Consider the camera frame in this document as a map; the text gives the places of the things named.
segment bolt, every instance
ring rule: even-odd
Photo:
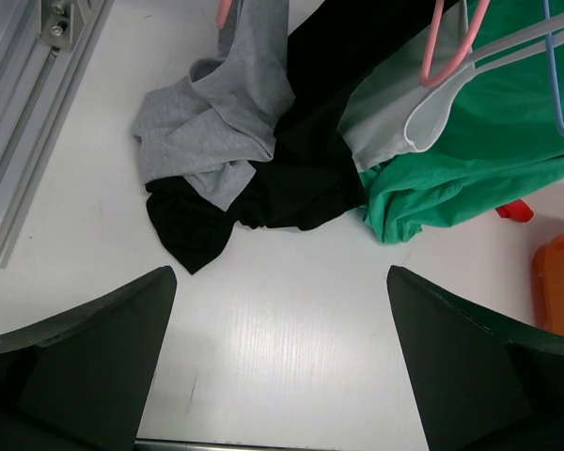
[[[53,36],[61,36],[64,32],[65,30],[60,25],[55,25],[50,29],[50,34]]]
[[[53,3],[53,12],[59,16],[65,15],[65,9],[60,3]]]

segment white table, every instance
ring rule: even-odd
[[[292,1],[292,26],[320,2]],[[171,265],[177,300],[140,437],[426,450],[386,295],[389,266],[531,322],[529,260],[564,231],[564,182],[531,197],[538,215],[528,225],[489,212],[402,246],[381,246],[349,213],[307,233],[237,226],[221,257],[189,276],[147,217],[130,126],[145,92],[215,52],[216,4],[114,4],[0,270],[0,334]]]

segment light gray fabric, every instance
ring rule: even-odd
[[[286,78],[289,0],[236,0],[219,56],[147,94],[133,124],[144,183],[184,176],[227,210],[255,174],[248,161],[274,156],[274,126],[292,105]]]

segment green cloth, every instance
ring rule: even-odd
[[[469,2],[469,14],[475,6]],[[474,48],[542,21],[542,8],[542,0],[491,2]],[[560,12],[564,0],[553,1],[552,15]],[[556,60],[564,110],[564,45]],[[541,53],[479,75],[456,98],[430,150],[361,175],[364,221],[379,240],[408,241],[422,226],[454,226],[564,178],[548,70]]]

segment white cloth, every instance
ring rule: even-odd
[[[441,69],[458,49],[467,30],[466,8],[462,0],[444,15],[431,73]],[[564,13],[481,47],[433,89],[419,83],[429,29],[422,31],[381,63],[349,99],[338,130],[352,150],[357,170],[431,148],[445,129],[453,101],[470,80],[487,70],[544,52],[545,44],[537,42],[480,67],[475,63],[563,27]],[[556,45],[562,43],[564,31],[556,35]]]

